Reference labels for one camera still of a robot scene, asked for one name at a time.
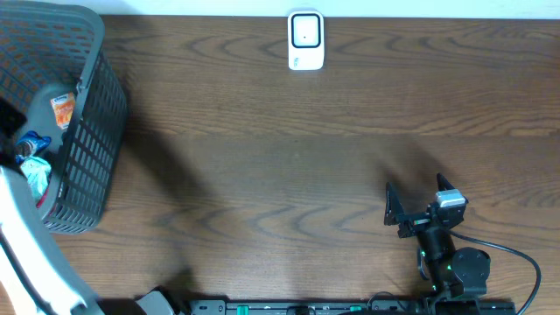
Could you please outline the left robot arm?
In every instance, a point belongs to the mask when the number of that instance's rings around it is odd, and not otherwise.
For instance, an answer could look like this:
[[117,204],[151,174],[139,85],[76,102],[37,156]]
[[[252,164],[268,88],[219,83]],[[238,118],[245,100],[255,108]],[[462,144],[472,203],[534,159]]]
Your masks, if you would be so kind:
[[25,116],[1,101],[1,284],[17,314],[183,314],[161,290],[102,298],[70,266],[39,217],[11,137]]

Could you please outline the blue Oreo cookie pack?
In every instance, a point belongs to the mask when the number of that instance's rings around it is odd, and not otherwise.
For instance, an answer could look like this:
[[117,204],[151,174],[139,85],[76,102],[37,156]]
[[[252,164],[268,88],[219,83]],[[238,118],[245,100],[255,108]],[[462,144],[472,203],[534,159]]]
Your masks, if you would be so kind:
[[27,158],[46,149],[51,141],[49,136],[40,136],[36,131],[26,132],[16,143],[16,162],[22,164]]

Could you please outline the orange Kleenex tissue pack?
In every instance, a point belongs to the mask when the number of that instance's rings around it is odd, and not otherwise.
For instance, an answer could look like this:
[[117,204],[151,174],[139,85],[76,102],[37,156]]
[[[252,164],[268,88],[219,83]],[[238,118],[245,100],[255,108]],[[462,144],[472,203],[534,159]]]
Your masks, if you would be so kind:
[[75,97],[73,92],[54,97],[50,100],[56,124],[65,130],[72,119],[75,108]]

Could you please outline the pink purple liner pack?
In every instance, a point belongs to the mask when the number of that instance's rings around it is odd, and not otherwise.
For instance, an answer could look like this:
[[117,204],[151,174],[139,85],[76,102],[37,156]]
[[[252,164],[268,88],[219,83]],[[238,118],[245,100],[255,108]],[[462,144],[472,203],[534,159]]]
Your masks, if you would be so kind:
[[41,199],[38,201],[36,207],[41,208],[42,205],[44,204],[45,200],[46,200],[46,194],[41,197]]

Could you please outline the green wet wipes pack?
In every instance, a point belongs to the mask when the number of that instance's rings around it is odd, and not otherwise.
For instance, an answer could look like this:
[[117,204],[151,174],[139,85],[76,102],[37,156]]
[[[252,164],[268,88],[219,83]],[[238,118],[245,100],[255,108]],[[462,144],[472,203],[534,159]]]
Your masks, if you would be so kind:
[[43,158],[30,156],[20,165],[20,169],[27,178],[32,197],[39,203],[49,185],[52,167]]

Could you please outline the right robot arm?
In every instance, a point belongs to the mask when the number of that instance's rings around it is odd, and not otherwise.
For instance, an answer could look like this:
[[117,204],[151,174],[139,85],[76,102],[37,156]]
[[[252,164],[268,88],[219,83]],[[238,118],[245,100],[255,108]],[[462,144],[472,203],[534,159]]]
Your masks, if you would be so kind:
[[384,224],[398,226],[401,238],[415,237],[437,293],[445,298],[475,298],[487,293],[489,255],[479,249],[457,249],[452,228],[463,222],[468,199],[442,175],[437,175],[435,199],[422,213],[406,214],[396,189],[386,184]]

